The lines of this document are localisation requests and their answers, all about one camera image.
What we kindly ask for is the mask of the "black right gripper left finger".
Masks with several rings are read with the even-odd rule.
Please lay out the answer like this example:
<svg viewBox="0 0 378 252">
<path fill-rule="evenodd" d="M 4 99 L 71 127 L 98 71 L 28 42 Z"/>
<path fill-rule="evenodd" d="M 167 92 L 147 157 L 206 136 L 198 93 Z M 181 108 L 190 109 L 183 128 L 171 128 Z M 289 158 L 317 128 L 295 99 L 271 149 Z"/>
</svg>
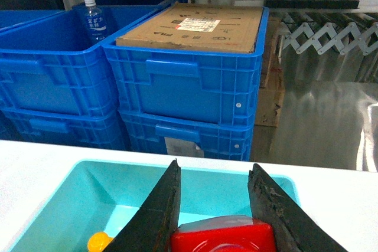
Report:
<svg viewBox="0 0 378 252">
<path fill-rule="evenodd" d="M 171 235 L 178 227 L 180 205 L 181 168 L 174 160 L 105 251 L 169 251 Z"/>
</svg>

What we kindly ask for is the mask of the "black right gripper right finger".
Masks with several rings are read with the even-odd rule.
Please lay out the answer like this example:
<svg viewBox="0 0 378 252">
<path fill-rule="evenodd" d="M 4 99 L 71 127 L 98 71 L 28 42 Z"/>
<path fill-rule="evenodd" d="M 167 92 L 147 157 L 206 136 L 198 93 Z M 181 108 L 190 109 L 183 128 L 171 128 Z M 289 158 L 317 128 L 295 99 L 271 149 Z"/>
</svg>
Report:
<svg viewBox="0 0 378 252">
<path fill-rule="evenodd" d="M 247 182 L 252 216 L 273 228 L 278 251 L 346 251 L 258 164 Z"/>
</svg>

